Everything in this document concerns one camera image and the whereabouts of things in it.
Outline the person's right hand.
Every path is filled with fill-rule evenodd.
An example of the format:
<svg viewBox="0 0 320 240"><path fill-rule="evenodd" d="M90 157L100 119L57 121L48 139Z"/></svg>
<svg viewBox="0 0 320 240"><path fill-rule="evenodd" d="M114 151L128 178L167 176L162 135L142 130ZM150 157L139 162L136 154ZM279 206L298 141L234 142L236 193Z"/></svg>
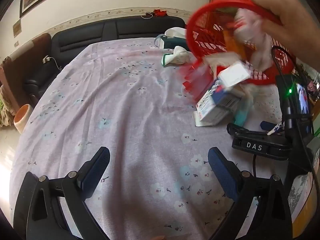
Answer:
<svg viewBox="0 0 320 240"><path fill-rule="evenodd" d="M280 18L263 20L261 29L301 61L319 71L319 27L299 0L252 0Z"/></svg>

